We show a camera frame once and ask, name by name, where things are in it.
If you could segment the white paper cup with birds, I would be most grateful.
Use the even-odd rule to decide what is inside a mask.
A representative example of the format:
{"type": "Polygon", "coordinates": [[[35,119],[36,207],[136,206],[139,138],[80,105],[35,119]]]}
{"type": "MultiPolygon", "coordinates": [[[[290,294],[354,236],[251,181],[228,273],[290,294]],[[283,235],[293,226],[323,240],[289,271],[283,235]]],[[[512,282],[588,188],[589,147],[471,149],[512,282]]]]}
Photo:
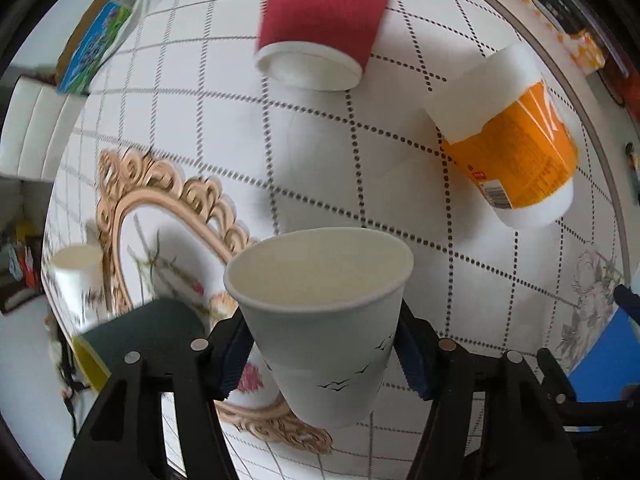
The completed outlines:
{"type": "Polygon", "coordinates": [[[407,244],[363,228],[279,235],[227,264],[224,286],[302,422],[343,428],[373,410],[413,266],[407,244]]]}

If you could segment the white padded chair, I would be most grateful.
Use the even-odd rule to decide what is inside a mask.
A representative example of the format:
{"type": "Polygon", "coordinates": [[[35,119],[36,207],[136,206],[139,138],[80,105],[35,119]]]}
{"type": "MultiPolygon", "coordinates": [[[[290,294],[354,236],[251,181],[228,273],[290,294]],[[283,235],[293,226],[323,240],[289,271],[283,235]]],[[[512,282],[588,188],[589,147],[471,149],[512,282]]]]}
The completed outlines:
{"type": "Polygon", "coordinates": [[[17,79],[1,131],[1,175],[53,182],[87,98],[34,78],[17,79]]]}

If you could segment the orange and white cup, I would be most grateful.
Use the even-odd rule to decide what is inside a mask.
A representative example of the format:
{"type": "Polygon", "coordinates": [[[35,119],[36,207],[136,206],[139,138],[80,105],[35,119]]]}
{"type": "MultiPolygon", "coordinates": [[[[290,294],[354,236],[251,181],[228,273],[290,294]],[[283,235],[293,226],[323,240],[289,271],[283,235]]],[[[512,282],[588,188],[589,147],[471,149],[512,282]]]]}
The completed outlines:
{"type": "Polygon", "coordinates": [[[445,153],[506,226],[542,228],[570,209],[578,148],[527,44],[488,56],[425,110],[445,153]]]}

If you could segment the white cup with bamboo print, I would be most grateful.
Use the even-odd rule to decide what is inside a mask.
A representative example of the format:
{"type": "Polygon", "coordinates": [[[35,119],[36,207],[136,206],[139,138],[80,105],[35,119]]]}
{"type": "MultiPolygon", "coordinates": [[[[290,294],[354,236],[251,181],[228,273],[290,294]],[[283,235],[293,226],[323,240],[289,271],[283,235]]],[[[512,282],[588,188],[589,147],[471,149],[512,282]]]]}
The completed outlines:
{"type": "Polygon", "coordinates": [[[107,317],[103,252],[98,245],[75,244],[51,258],[55,285],[78,330],[95,326],[107,317]]]}

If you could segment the colourful cardboard box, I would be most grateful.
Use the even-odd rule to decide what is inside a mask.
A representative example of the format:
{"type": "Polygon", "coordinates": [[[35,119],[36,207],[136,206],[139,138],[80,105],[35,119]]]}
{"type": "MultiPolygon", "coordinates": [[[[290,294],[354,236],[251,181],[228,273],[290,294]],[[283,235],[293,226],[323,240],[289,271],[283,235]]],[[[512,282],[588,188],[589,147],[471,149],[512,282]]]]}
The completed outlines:
{"type": "Polygon", "coordinates": [[[93,0],[58,57],[55,84],[60,93],[86,94],[105,52],[131,15],[126,0],[93,0]]]}

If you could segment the red ribbed paper cup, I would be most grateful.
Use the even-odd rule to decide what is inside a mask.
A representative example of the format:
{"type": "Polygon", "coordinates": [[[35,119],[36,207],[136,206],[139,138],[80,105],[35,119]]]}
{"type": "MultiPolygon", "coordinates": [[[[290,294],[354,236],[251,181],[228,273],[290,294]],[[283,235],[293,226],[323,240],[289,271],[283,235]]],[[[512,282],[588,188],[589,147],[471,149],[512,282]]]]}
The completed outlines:
{"type": "Polygon", "coordinates": [[[388,0],[267,0],[255,53],[265,76],[291,87],[356,88],[388,0]]]}

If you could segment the dark green cup yellow inside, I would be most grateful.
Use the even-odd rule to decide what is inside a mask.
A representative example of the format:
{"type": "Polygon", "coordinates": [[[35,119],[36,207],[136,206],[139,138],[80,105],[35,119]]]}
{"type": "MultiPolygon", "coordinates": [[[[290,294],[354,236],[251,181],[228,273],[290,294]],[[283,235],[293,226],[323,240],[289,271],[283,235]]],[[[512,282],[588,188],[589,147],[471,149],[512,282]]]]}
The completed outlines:
{"type": "Polygon", "coordinates": [[[204,336],[204,324],[186,304],[160,298],[76,335],[72,348],[87,382],[100,392],[129,352],[154,359],[204,336]]]}

